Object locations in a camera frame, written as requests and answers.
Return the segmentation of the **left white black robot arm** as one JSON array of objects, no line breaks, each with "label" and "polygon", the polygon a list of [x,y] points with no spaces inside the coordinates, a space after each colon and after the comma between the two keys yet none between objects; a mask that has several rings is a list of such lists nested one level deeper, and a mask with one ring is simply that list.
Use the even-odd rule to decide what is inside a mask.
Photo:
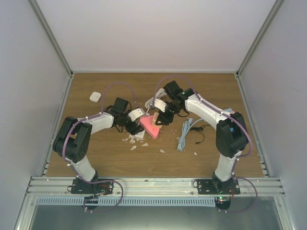
[{"label": "left white black robot arm", "polygon": [[128,110],[128,106],[131,106],[129,101],[116,98],[113,105],[96,115],[84,118],[68,116],[53,141],[53,151],[72,167],[76,178],[83,181],[82,188],[89,194],[99,188],[97,172],[86,156],[91,135],[113,127],[119,133],[126,129],[131,135],[143,131],[137,120],[145,116],[144,110],[139,107]]}]

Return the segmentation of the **white power strip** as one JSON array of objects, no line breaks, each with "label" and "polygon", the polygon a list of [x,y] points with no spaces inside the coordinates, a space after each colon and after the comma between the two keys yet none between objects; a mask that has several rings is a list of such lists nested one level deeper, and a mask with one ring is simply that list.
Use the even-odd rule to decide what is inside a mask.
[{"label": "white power strip", "polygon": [[135,137],[136,139],[138,139],[138,140],[143,140],[144,134],[145,134],[145,130],[143,130],[143,131],[141,131],[141,132],[135,134],[134,137]]}]

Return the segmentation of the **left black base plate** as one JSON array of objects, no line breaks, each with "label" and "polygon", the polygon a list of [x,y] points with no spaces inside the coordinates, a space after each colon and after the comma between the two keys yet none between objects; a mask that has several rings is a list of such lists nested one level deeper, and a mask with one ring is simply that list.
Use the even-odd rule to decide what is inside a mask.
[{"label": "left black base plate", "polygon": [[113,193],[114,180],[99,180],[97,184],[87,183],[80,178],[75,178],[72,185],[67,187],[71,194],[88,194],[95,196],[106,196]]}]

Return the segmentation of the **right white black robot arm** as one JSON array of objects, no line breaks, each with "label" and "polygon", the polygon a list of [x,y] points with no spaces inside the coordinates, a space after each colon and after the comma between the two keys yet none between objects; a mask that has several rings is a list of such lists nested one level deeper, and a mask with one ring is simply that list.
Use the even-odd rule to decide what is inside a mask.
[{"label": "right white black robot arm", "polygon": [[173,122],[175,115],[185,111],[199,116],[215,129],[215,144],[220,156],[213,173],[212,186],[216,193],[225,193],[234,184],[236,163],[244,157],[243,150],[249,146],[249,152],[253,151],[242,114],[222,110],[205,100],[193,87],[183,90],[174,80],[165,85],[163,90],[171,101],[159,102],[154,96],[150,104],[159,110],[156,125],[167,126]]}]

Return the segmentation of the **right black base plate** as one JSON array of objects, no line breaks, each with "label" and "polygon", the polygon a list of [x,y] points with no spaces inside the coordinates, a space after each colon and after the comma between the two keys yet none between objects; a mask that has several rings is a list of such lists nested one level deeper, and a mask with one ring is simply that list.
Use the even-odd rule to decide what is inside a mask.
[{"label": "right black base plate", "polygon": [[218,179],[195,179],[192,186],[198,190],[199,195],[239,195],[240,188],[238,182],[232,178],[225,182]]}]

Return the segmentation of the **aluminium frame rail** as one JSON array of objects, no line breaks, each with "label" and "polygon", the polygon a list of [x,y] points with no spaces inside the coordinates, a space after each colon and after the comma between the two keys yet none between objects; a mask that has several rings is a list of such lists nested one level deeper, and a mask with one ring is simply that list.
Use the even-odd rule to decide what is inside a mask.
[{"label": "aluminium frame rail", "polygon": [[[73,177],[32,177],[26,194],[36,196],[68,196],[67,187],[72,185]],[[232,190],[217,193],[200,186],[193,178],[118,178],[123,190],[115,184],[112,196],[123,194],[125,197],[200,197],[200,196],[231,196]],[[239,179],[239,196],[285,196],[281,181],[278,178]]]}]

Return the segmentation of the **small white charger plug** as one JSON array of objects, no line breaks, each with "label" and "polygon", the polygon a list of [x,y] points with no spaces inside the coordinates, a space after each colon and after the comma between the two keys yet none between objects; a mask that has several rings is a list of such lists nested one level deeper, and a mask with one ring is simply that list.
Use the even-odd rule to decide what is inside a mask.
[{"label": "small white charger plug", "polygon": [[97,103],[97,102],[99,102],[100,98],[101,98],[101,93],[99,93],[99,92],[92,92],[92,94],[89,97],[89,100],[91,102]]}]

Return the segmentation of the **pink triangular power socket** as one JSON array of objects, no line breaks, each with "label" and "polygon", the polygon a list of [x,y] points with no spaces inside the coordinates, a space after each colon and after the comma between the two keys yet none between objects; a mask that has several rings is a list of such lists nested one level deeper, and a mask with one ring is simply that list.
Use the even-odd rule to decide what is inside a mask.
[{"label": "pink triangular power socket", "polygon": [[160,128],[156,125],[152,125],[153,122],[153,115],[142,117],[140,119],[140,125],[143,127],[143,129],[153,138],[157,139],[158,134],[160,131]]}]

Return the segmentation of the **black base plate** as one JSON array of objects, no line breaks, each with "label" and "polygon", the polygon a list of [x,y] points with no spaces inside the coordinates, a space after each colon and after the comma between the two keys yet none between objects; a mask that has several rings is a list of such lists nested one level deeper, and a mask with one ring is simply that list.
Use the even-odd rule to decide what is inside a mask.
[{"label": "black base plate", "polygon": [[114,180],[99,180],[97,184],[87,183],[80,178],[75,178],[72,185],[67,187],[71,194],[88,194],[95,196],[106,196],[113,193]]},{"label": "black base plate", "polygon": [[218,179],[195,179],[192,186],[198,190],[199,195],[239,195],[240,188],[238,182],[232,178],[225,182]]}]

